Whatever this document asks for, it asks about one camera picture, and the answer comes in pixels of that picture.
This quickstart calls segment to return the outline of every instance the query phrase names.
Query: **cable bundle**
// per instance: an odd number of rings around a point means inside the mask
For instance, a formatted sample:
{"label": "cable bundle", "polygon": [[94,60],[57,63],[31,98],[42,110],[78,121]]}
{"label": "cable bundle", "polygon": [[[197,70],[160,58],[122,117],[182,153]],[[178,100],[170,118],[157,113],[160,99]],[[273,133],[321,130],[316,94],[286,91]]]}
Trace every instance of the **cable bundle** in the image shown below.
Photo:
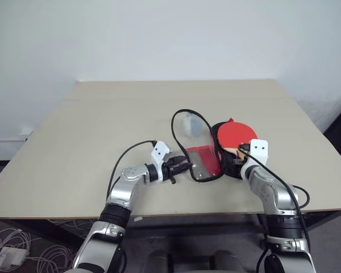
{"label": "cable bundle", "polygon": [[92,224],[95,222],[95,219],[83,219],[83,220],[48,220],[52,224],[57,226],[66,226],[68,228],[73,228],[77,230],[78,235],[81,238],[86,238],[88,232],[90,231]]}
{"label": "cable bundle", "polygon": [[37,261],[37,273],[61,273],[70,268],[73,253],[64,246],[50,246],[40,257],[28,257]]}
{"label": "cable bundle", "polygon": [[[3,229],[0,231],[0,234],[6,233],[8,231],[11,231],[11,233],[5,239],[0,238],[0,255],[4,254],[1,252],[1,250],[5,246],[16,247],[17,249],[26,249],[27,254],[29,254],[30,244],[31,244],[31,241],[33,241],[30,234],[23,232],[19,229]],[[12,272],[18,269],[20,266],[21,264],[17,266],[12,265],[7,269],[0,268],[0,272]]]}

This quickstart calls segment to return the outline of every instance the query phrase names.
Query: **metal arm segment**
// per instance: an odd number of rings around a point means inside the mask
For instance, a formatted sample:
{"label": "metal arm segment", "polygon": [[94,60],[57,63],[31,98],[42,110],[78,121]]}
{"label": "metal arm segment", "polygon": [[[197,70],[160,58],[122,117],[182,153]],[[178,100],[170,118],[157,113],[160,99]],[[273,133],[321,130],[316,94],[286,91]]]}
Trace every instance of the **metal arm segment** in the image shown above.
{"label": "metal arm segment", "polygon": [[131,210],[138,198],[139,184],[149,181],[149,170],[143,164],[125,168],[113,187],[99,221],[96,221],[80,247],[73,268],[93,273],[118,272]]}
{"label": "metal arm segment", "polygon": [[[251,140],[249,154],[265,164],[268,143],[265,140]],[[267,218],[266,244],[272,255],[265,259],[265,272],[315,273],[307,240],[302,236],[296,206],[286,188],[251,158],[242,167],[241,174],[250,190],[263,203]],[[288,186],[298,200],[296,189],[292,185]]]}

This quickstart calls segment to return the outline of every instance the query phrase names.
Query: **power adapter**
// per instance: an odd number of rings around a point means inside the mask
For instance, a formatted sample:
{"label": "power adapter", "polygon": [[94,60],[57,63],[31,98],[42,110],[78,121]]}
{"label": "power adapter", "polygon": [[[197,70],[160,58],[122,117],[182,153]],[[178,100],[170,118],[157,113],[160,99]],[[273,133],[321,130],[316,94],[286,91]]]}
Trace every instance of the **power adapter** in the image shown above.
{"label": "power adapter", "polygon": [[3,247],[0,251],[0,269],[8,269],[11,266],[21,266],[28,256],[26,249],[15,247]]}

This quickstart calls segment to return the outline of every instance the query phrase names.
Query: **white wall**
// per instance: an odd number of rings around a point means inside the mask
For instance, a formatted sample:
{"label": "white wall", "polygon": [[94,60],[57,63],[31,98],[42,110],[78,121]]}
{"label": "white wall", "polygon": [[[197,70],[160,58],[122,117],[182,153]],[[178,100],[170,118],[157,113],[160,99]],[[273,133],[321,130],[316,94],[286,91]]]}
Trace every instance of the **white wall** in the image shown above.
{"label": "white wall", "polygon": [[76,80],[239,78],[277,79],[324,131],[341,112],[341,0],[0,0],[0,138]]}

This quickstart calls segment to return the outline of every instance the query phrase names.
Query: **white cable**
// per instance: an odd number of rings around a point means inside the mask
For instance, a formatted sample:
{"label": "white cable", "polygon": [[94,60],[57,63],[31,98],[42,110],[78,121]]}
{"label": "white cable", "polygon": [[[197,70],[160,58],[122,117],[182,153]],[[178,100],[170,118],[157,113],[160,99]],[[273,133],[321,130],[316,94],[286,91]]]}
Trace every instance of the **white cable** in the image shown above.
{"label": "white cable", "polygon": [[51,222],[52,224],[55,224],[55,225],[61,225],[63,223],[72,222],[72,220],[61,220],[61,219],[56,219],[56,220],[48,219],[48,221]]}
{"label": "white cable", "polygon": [[56,245],[45,249],[40,257],[28,258],[38,262],[37,273],[61,273],[69,268],[72,252],[64,246]]}
{"label": "white cable", "polygon": [[86,230],[81,228],[80,226],[86,226],[86,225],[92,225],[93,223],[91,222],[91,220],[88,220],[89,222],[83,222],[83,223],[77,223],[76,220],[73,220],[73,224],[68,224],[68,223],[63,223],[65,226],[69,227],[69,228],[76,228],[78,230]]}
{"label": "white cable", "polygon": [[[0,234],[7,232],[7,231],[11,231],[11,233],[8,236],[6,236],[4,239],[0,238],[0,255],[5,254],[5,252],[2,252],[2,249],[5,246],[25,249],[27,251],[27,254],[29,254],[30,245],[32,241],[30,234],[23,232],[19,229],[18,230],[17,229],[3,229],[0,231]],[[9,268],[5,268],[5,269],[0,268],[0,272],[12,272],[18,269],[22,264],[17,265],[17,266],[12,265]]]}

